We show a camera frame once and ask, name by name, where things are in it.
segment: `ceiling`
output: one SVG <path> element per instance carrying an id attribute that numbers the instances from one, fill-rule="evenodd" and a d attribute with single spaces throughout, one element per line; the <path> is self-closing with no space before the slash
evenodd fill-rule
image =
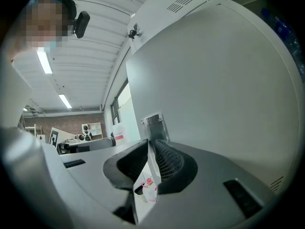
<path id="1" fill-rule="evenodd" d="M 33 88 L 29 105 L 40 113 L 67 112 L 58 94 L 65 94 L 72 112 L 99 111 L 110 75 L 127 41 L 130 15 L 146 0 L 74 0 L 77 13 L 90 21 L 85 35 L 63 38 L 47 53 L 53 74 L 45 74 L 36 51 L 18 55 L 15 68 Z"/>

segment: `brick wall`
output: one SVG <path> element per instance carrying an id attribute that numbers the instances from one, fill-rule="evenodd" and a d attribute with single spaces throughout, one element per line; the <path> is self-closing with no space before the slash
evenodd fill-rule
<path id="1" fill-rule="evenodd" d="M 62 131 L 81 134 L 81 125 L 87 123 L 101 123 L 103 137 L 107 137 L 105 129 L 104 114 L 80 114 L 60 117 L 36 117 L 36 118 L 24 118 L 25 126 L 42 126 L 42 133 L 46 135 L 46 141 L 49 141 L 52 127 L 60 129 Z M 95 135 L 94 139 L 101 138 L 101 135 Z"/>

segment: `red label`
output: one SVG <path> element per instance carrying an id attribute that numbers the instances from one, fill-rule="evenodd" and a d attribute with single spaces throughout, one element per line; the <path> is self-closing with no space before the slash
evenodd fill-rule
<path id="1" fill-rule="evenodd" d="M 123 135 L 119 135 L 119 136 L 115 136 L 115 137 L 114 137 L 115 140 L 119 140 L 119 139 L 123 139 L 123 138 L 124 138 Z"/>

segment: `ceiling light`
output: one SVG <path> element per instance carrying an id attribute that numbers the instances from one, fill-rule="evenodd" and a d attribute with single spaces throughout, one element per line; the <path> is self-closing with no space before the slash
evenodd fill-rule
<path id="1" fill-rule="evenodd" d="M 64 94 L 59 94 L 59 97 L 61 98 L 62 102 L 67 106 L 68 109 L 72 108 Z"/>
<path id="2" fill-rule="evenodd" d="M 52 70 L 47 58 L 46 52 L 37 51 L 38 58 L 40 60 L 41 66 L 46 74 L 52 74 Z"/>

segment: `person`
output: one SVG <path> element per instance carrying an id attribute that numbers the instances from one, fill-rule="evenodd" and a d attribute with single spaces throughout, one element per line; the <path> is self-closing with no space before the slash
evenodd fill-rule
<path id="1" fill-rule="evenodd" d="M 76 13 L 73 0 L 30 0 L 7 36 L 8 60 L 33 48 L 55 47 L 73 27 Z"/>

